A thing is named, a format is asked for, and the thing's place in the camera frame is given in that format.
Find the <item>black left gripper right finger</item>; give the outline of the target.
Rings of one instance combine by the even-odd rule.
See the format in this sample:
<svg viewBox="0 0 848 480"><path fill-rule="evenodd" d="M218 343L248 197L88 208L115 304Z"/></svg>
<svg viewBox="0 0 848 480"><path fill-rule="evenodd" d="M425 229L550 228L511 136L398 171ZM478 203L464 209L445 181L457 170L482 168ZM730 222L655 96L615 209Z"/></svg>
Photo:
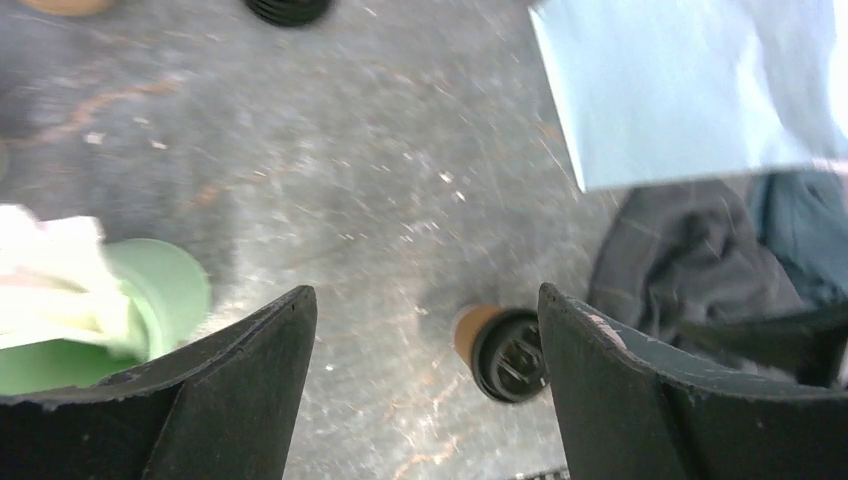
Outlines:
<svg viewBox="0 0 848 480"><path fill-rule="evenodd" d="M843 479L845 392L693 356L550 283L540 337L574 479Z"/></svg>

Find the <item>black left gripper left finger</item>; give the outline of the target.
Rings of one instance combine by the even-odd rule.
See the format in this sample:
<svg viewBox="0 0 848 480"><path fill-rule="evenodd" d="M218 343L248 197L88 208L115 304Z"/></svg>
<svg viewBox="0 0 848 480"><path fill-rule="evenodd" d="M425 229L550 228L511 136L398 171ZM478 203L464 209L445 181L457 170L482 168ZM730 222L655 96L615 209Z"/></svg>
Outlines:
<svg viewBox="0 0 848 480"><path fill-rule="evenodd" d="M315 290L85 387L1 399L5 479L279 479L313 350Z"/></svg>

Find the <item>brown pulp cup carriers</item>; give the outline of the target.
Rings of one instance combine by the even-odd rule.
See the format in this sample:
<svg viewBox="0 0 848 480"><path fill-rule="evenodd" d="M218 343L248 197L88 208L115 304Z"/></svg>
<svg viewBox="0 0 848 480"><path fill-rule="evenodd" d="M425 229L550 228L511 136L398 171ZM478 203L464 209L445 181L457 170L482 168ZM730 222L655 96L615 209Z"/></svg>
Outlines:
<svg viewBox="0 0 848 480"><path fill-rule="evenodd" d="M20 3L42 13L64 17L82 17L101 13L114 0L20 0Z"/></svg>

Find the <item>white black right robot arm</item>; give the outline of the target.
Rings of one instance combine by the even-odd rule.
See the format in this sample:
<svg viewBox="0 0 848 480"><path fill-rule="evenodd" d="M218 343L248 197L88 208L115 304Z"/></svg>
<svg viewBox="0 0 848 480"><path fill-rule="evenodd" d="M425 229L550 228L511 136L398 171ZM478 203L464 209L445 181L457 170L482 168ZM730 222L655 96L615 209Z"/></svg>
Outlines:
<svg viewBox="0 0 848 480"><path fill-rule="evenodd" d="M803 385L847 387L846 302L739 321L682 321L678 331L707 351L781 369Z"/></svg>

